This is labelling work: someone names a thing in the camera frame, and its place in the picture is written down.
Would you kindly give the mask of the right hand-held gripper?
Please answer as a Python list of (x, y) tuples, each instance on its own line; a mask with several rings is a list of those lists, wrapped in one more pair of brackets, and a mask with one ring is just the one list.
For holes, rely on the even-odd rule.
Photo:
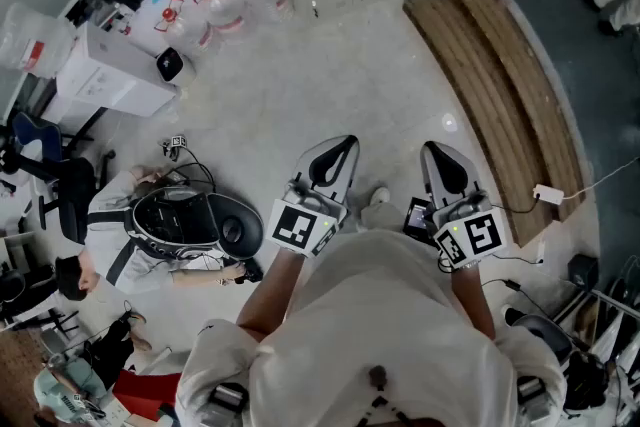
[(480, 191), (474, 163), (453, 147), (434, 141), (423, 145), (420, 163), (425, 190), (439, 209), (433, 214), (438, 228), (433, 239), (443, 268), (473, 266), (504, 249), (506, 235), (500, 210)]

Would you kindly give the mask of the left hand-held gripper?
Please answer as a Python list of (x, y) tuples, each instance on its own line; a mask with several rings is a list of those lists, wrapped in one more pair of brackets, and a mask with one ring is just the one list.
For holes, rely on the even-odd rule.
[(330, 138), (305, 151), (296, 163), (294, 181), (274, 201), (266, 239), (307, 258), (318, 256), (349, 215), (341, 203), (352, 185), (358, 159), (355, 135)]

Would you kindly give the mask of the person's right forearm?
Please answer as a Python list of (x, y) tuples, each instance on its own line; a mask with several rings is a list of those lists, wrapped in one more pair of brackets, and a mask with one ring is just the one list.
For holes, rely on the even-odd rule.
[(495, 325), (484, 295), (478, 266), (456, 270), (451, 276), (451, 286), (472, 325), (489, 339), (494, 340)]

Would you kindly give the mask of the person's left forearm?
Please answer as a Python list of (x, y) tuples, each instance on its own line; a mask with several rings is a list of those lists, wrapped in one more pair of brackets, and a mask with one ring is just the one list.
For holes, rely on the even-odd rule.
[(261, 342), (283, 322), (305, 257), (281, 248), (242, 307), (236, 325)]

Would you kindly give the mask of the small black display screen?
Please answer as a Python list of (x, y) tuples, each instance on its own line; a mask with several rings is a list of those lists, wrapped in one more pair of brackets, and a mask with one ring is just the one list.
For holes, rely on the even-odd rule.
[(413, 197), (405, 217), (403, 233), (423, 244), (435, 246), (437, 228), (433, 222), (433, 212), (430, 201)]

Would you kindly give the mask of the person's grey trouser leg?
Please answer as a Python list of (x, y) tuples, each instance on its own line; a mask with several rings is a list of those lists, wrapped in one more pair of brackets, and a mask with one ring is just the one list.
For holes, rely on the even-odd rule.
[(389, 202), (375, 203), (361, 210), (357, 231), (381, 229), (402, 232), (404, 220), (405, 217), (393, 204)]

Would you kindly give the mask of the white power adapter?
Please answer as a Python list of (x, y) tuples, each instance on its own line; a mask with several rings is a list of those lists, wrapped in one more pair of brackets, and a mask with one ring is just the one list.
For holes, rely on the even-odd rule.
[(562, 190), (543, 184), (536, 184), (533, 188), (533, 197), (537, 201), (559, 206), (563, 203), (565, 195)]

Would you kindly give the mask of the person's white shirt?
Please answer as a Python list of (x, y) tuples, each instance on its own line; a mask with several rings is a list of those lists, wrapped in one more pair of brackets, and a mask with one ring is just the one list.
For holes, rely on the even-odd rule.
[(205, 324), (177, 387), (181, 427), (556, 427), (552, 350), (523, 327), (478, 331), (452, 274), (397, 232), (348, 236), (261, 342), (237, 320)]

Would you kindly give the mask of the small black-white tagged device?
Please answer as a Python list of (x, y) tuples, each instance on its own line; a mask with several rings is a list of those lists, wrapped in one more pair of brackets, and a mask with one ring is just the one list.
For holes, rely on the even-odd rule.
[(160, 141), (163, 154), (172, 162), (177, 162), (180, 152), (187, 149), (187, 140), (183, 135), (174, 135)]

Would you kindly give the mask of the black stool seat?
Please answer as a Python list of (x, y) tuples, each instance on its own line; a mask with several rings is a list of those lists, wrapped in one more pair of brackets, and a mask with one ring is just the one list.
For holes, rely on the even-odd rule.
[(509, 305), (502, 314), (508, 326), (524, 327), (543, 340), (552, 350), (560, 365), (564, 365), (574, 350), (572, 339), (554, 322), (538, 314), (525, 314)]

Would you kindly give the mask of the white device black screen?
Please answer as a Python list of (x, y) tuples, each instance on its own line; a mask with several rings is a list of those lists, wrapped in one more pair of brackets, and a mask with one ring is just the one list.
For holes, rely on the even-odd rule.
[(191, 60), (172, 47), (157, 56), (156, 65), (161, 78), (177, 88), (188, 87), (197, 76)]

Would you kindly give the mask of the white cardboard box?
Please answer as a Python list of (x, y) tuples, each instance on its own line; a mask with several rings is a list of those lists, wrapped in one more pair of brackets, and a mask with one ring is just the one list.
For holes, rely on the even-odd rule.
[(68, 60), (55, 77), (59, 96), (150, 117), (176, 97), (162, 80), (156, 60), (119, 32), (90, 22), (77, 29)]

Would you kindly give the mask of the black office chair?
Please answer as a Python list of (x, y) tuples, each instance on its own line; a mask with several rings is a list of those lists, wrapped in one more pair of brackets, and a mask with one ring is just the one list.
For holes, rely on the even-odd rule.
[(56, 197), (46, 203), (39, 198), (38, 213), (42, 229), (46, 214), (57, 210), (62, 234), (72, 242), (83, 244), (88, 228), (88, 210), (94, 196), (106, 186), (107, 167), (116, 156), (109, 150), (101, 160), (100, 176), (96, 179), (93, 165), (84, 157), (59, 162), (45, 159), (38, 165), (37, 176), (52, 187)]

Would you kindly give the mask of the blue office chair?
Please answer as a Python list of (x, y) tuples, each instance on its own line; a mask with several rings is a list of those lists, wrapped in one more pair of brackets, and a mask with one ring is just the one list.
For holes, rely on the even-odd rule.
[[(24, 152), (33, 142), (41, 144), (39, 158)], [(0, 182), (17, 187), (35, 177), (50, 185), (58, 180), (54, 168), (65, 157), (62, 132), (54, 123), (19, 112), (9, 126), (0, 125)]]

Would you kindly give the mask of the large clear water jug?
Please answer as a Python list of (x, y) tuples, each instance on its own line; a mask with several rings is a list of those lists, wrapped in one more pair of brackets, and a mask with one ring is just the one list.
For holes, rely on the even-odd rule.
[(0, 65), (52, 79), (67, 62), (76, 28), (66, 19), (12, 4), (0, 26)]

